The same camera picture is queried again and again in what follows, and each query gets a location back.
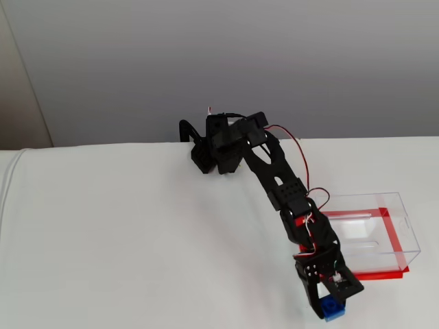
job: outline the cable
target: cable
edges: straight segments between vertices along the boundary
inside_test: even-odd
[[[328,199],[326,200],[326,202],[325,202],[323,205],[321,205],[320,207],[318,207],[318,210],[320,210],[320,209],[323,208],[323,206],[325,206],[325,205],[329,202],[329,200],[330,200],[330,198],[331,198],[331,194],[329,194],[328,190],[326,190],[325,188],[322,188],[322,187],[314,187],[314,188],[312,188],[311,190],[308,191],[307,195],[309,195],[312,191],[315,191],[315,190],[321,190],[321,191],[324,191],[324,192],[328,195]]]
[[[289,132],[287,129],[285,129],[285,128],[282,127],[281,125],[270,125],[270,126],[268,126],[265,130],[270,130],[270,129],[273,129],[273,128],[278,128],[278,129],[280,129],[280,130],[283,130],[284,133],[286,133],[291,139],[293,139],[293,140],[296,142],[296,144],[297,144],[297,146],[298,146],[298,148],[299,148],[299,150],[300,150],[300,154],[302,154],[303,162],[305,163],[305,169],[306,169],[306,171],[307,171],[307,189],[309,190],[309,170],[308,170],[308,162],[307,162],[307,159],[305,158],[305,155],[304,155],[304,153],[303,153],[302,147],[300,146],[300,144],[299,144],[299,142],[297,141],[296,137],[294,137],[293,134],[292,134],[291,132]]]
[[[312,241],[312,243],[313,243],[314,251],[313,251],[313,252],[302,252],[302,253],[299,253],[299,254],[295,254],[295,255],[293,255],[293,257],[308,257],[308,256],[313,256],[313,255],[317,252],[317,246],[316,246],[316,244],[314,243],[313,236],[312,236],[312,234],[311,234],[311,231],[310,231],[309,228],[308,228],[308,221],[312,221],[312,222],[314,223],[314,219],[312,219],[312,215],[313,215],[312,212],[310,212],[310,213],[306,216],[306,218],[305,218],[305,227],[307,228],[307,231],[308,231],[309,237],[311,238],[311,241]]]

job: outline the red wire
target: red wire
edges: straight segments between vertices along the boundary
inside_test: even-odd
[[[298,146],[298,148],[299,148],[299,150],[300,150],[300,153],[302,154],[303,162],[305,163],[305,169],[307,170],[307,189],[308,189],[308,191],[309,191],[309,170],[308,170],[308,162],[307,162],[307,159],[305,158],[305,155],[304,155],[304,153],[303,153],[302,147],[300,146],[300,144],[299,144],[299,142],[297,141],[296,137],[294,137],[293,134],[292,134],[291,132],[289,132],[287,129],[285,129],[285,128],[282,127],[281,125],[271,125],[271,126],[267,127],[265,130],[270,130],[270,129],[272,129],[272,128],[278,128],[278,129],[283,130],[284,133],[286,133],[291,139],[293,139],[293,140],[296,142],[296,144],[297,144],[297,146]]]

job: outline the transparent container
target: transparent container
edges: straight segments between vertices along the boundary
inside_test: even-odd
[[[327,200],[323,194],[313,198],[318,206]],[[399,193],[332,195],[321,211],[328,216],[355,275],[386,272],[387,278],[402,278],[420,253]],[[401,275],[392,277],[392,272]]]

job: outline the wall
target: wall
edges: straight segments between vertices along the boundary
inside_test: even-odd
[[[176,141],[214,111],[297,136],[439,135],[439,2],[3,0],[56,145]]]
[[[0,149],[25,147],[51,141],[0,4]]]

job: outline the white surface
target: white surface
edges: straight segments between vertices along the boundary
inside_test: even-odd
[[[303,141],[311,185],[399,191],[422,252],[326,324],[259,182],[202,175],[190,144],[30,150],[0,240],[0,328],[414,328],[436,323],[439,138]],[[303,175],[294,144],[290,165]]]

